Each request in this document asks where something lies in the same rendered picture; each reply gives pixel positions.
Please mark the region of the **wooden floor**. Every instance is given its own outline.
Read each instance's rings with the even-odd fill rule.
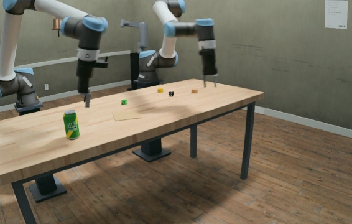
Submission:
[[[126,91],[128,86],[93,93]],[[44,103],[44,109],[81,96]],[[0,120],[18,116],[0,113]],[[239,179],[246,112],[163,139],[172,155],[150,164],[132,150],[55,174],[68,193],[30,205],[38,223],[352,223],[352,139],[256,114],[249,175]],[[10,185],[0,223],[23,223]]]

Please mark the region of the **metal table frame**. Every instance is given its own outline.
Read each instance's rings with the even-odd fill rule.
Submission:
[[[171,131],[169,133],[165,133],[165,134],[162,134],[160,136],[157,136],[157,137],[145,140],[145,141],[141,141],[141,142],[137,142],[135,144],[131,144],[130,146],[126,146],[126,147],[117,149],[115,151],[107,152],[105,154],[92,157],[90,159],[85,159],[84,161],[76,162],[74,164],[70,164],[70,165],[67,165],[67,166],[64,166],[64,167],[49,171],[49,172],[45,172],[43,174],[35,175],[33,177],[28,177],[26,179],[19,180],[17,182],[13,182],[12,183],[13,191],[14,191],[14,194],[16,195],[16,199],[17,199],[17,202],[19,204],[22,216],[24,217],[25,223],[26,224],[36,224],[36,220],[34,218],[34,214],[32,213],[31,207],[29,205],[28,198],[27,198],[27,195],[25,193],[23,183],[30,182],[31,180],[43,178],[43,177],[46,177],[48,175],[53,175],[53,174],[55,174],[57,172],[60,172],[60,171],[63,171],[63,170],[67,170],[67,169],[70,169],[72,167],[76,167],[76,166],[85,164],[87,162],[92,162],[92,161],[95,161],[97,159],[101,159],[101,158],[116,154],[118,152],[125,151],[127,149],[130,149],[130,148],[133,148],[133,147],[136,147],[136,146],[140,146],[143,143],[151,142],[151,141],[166,137],[168,135],[177,133],[179,131],[183,131],[183,130],[185,130],[187,128],[190,128],[190,133],[191,133],[190,134],[190,157],[191,158],[196,158],[197,157],[197,126],[199,124],[205,123],[205,122],[213,120],[215,118],[219,118],[219,117],[224,116],[226,114],[230,114],[232,112],[235,112],[237,110],[243,109],[245,107],[248,107],[248,110],[247,110],[246,125],[245,125],[245,142],[244,142],[244,152],[243,152],[243,163],[242,163],[242,166],[241,166],[241,175],[240,175],[240,178],[245,180],[248,177],[249,158],[250,158],[250,155],[251,155],[253,123],[254,123],[254,114],[255,114],[255,102],[250,103],[250,104],[245,105],[245,106],[241,106],[241,107],[233,109],[231,111],[227,111],[225,113],[219,114],[219,115],[214,116],[212,118],[205,119],[205,120],[197,122],[195,124],[191,124],[191,125],[188,125],[186,127],[179,128],[179,129],[177,129],[175,131]]]

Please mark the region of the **can lid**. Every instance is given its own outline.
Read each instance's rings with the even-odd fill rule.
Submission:
[[[64,114],[66,114],[66,115],[75,114],[75,110],[65,111]]]

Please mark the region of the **green can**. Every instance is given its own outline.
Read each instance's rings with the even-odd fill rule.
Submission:
[[[68,139],[77,139],[79,137],[79,125],[78,125],[78,116],[75,113],[75,110],[68,110],[64,112],[64,126],[65,134]]]

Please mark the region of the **green-gray wall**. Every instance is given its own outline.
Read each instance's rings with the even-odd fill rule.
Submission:
[[[135,50],[135,32],[133,29],[119,28],[121,18],[131,18],[133,0],[60,0],[65,4],[81,9],[108,20],[108,30],[101,39],[101,53]],[[0,1],[0,43],[4,20],[4,9]],[[46,13],[26,11],[23,15],[15,66],[46,62],[62,58],[76,57],[78,41],[64,37],[53,29],[53,19]],[[130,79],[129,56],[120,55],[109,58],[107,69],[95,69],[90,81],[91,86],[120,82]],[[34,69],[35,87],[39,97],[76,90],[76,62],[49,65]],[[16,96],[0,98],[0,106],[12,104]]]
[[[152,49],[161,24],[139,1]],[[260,90],[257,105],[352,129],[352,1],[348,29],[325,28],[325,0],[186,0],[182,21],[213,18],[219,82]],[[201,78],[196,39],[179,38],[164,82]]]
[[[154,0],[63,1],[109,20],[102,52],[135,51],[137,30],[119,29],[120,19],[146,21],[149,48],[159,50],[162,26],[151,11]],[[258,106],[352,129],[352,0],[348,29],[326,29],[325,0],[185,0],[182,21],[211,17],[215,20],[219,82],[265,92]],[[0,33],[3,11],[0,1]],[[76,42],[57,38],[53,17],[28,12],[20,34],[16,65],[74,57]],[[166,83],[201,78],[201,58],[196,39],[179,39],[176,68],[160,69]],[[127,56],[111,58],[106,72],[96,71],[96,84],[129,78]],[[37,83],[64,82],[49,95],[64,88],[74,90],[75,64],[36,69]],[[44,90],[38,90],[44,96]]]

